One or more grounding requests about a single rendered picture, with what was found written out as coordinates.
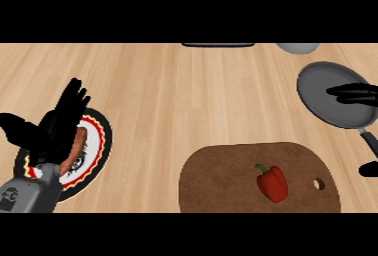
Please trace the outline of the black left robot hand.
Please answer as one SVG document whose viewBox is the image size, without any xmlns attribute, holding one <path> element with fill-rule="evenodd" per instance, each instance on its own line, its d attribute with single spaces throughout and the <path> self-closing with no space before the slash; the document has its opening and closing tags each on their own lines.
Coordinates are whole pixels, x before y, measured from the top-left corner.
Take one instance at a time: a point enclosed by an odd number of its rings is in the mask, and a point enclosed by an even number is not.
<svg viewBox="0 0 378 256">
<path fill-rule="evenodd" d="M 37 125 L 11 113 L 0 113 L 0 128 L 8 141 L 30 151 L 30 165 L 61 164 L 71 153 L 77 125 L 90 97 L 82 81 L 73 78 L 62 92 L 56 107 Z"/>
</svg>

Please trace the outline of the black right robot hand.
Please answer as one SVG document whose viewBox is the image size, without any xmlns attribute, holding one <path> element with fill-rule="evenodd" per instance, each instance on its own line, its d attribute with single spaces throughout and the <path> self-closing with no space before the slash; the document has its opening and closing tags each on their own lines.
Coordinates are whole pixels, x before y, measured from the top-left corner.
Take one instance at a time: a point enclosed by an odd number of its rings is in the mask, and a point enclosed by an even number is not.
<svg viewBox="0 0 378 256">
<path fill-rule="evenodd" d="M 378 86 L 375 85 L 350 83 L 330 88 L 327 93 L 336 96 L 337 101 L 343 104 L 362 104 L 378 107 Z M 361 129 L 361 136 L 372 151 L 378 153 L 378 139 L 365 129 Z M 365 163 L 359 167 L 359 174 L 365 178 L 378 178 L 378 157 L 375 161 Z"/>
</svg>

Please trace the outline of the grey frying pan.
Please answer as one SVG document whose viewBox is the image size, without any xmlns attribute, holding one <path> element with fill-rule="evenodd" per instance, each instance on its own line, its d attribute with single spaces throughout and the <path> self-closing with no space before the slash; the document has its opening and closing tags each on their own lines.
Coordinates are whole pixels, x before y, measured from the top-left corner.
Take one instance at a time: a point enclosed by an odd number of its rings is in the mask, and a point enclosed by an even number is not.
<svg viewBox="0 0 378 256">
<path fill-rule="evenodd" d="M 346 129 L 358 129 L 378 158 L 378 139 L 367 127 L 378 119 L 378 108 L 361 104 L 341 104 L 327 93 L 334 86 L 368 83 L 365 78 L 346 66 L 334 62 L 313 62 L 300 71 L 297 92 L 303 104 L 313 115 L 328 124 Z"/>
</svg>

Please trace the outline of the red bell pepper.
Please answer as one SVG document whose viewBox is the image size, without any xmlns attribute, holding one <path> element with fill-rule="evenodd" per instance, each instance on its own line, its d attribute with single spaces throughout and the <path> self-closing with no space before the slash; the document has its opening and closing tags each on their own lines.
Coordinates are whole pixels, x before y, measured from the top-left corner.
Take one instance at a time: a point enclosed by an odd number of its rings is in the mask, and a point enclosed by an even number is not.
<svg viewBox="0 0 378 256">
<path fill-rule="evenodd" d="M 262 171 L 257 176 L 260 192 L 274 203 L 282 202 L 288 196 L 288 184 L 282 170 L 277 166 L 266 168 L 262 164 L 256 164 L 254 167 Z"/>
</svg>

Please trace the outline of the brown wooden cutting board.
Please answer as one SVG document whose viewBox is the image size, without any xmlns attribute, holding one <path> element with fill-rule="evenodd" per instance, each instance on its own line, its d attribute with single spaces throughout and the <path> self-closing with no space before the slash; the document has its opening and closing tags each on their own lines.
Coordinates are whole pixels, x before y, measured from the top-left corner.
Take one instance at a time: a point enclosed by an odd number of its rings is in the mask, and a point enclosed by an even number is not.
<svg viewBox="0 0 378 256">
<path fill-rule="evenodd" d="M 257 165 L 278 167 L 288 197 L 275 203 L 263 195 Z M 340 194 L 331 172 L 313 151 L 293 142 L 217 145 L 188 158 L 179 180 L 183 212 L 339 213 Z"/>
</svg>

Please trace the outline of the brown sausage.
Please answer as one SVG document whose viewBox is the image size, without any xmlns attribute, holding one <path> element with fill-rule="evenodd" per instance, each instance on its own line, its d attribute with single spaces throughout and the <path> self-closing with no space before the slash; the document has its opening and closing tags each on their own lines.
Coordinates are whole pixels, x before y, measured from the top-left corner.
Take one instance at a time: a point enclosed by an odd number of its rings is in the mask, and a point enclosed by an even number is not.
<svg viewBox="0 0 378 256">
<path fill-rule="evenodd" d="M 79 127 L 70 156 L 68 156 L 67 160 L 59 165 L 59 175 L 64 175 L 68 172 L 68 170 L 71 169 L 71 167 L 82 155 L 82 152 L 85 150 L 86 140 L 88 140 L 88 130 L 85 127 Z"/>
</svg>

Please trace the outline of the patterned plate with black rim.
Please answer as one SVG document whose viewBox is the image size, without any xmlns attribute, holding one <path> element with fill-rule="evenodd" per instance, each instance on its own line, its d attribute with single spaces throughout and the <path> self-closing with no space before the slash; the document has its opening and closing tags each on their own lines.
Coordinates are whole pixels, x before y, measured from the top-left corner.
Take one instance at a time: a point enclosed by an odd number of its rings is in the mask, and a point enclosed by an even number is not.
<svg viewBox="0 0 378 256">
<path fill-rule="evenodd" d="M 85 127 L 88 130 L 88 140 L 71 169 L 59 176 L 62 192 L 58 203 L 71 198 L 88 187 L 102 170 L 111 152 L 111 125 L 99 111 L 92 108 L 85 110 L 79 127 Z M 14 178 L 17 177 L 31 179 L 42 177 L 39 166 L 30 165 L 30 151 L 27 149 L 20 149 L 15 159 Z"/>
</svg>

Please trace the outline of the grey bowl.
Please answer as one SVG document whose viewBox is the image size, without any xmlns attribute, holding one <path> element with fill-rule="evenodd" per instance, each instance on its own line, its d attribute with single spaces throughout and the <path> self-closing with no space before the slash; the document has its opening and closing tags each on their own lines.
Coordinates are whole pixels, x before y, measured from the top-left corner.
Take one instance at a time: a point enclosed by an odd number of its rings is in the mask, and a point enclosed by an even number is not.
<svg viewBox="0 0 378 256">
<path fill-rule="evenodd" d="M 278 43 L 279 48 L 297 55 L 310 54 L 319 47 L 319 43 Z"/>
</svg>

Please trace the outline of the dark flat appliance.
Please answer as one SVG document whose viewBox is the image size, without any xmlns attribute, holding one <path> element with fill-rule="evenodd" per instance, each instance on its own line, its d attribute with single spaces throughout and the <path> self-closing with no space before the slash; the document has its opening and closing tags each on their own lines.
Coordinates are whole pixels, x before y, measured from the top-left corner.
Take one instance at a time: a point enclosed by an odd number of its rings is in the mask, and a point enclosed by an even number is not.
<svg viewBox="0 0 378 256">
<path fill-rule="evenodd" d="M 256 43 L 182 43 L 186 47 L 200 48 L 244 48 L 253 47 Z"/>
</svg>

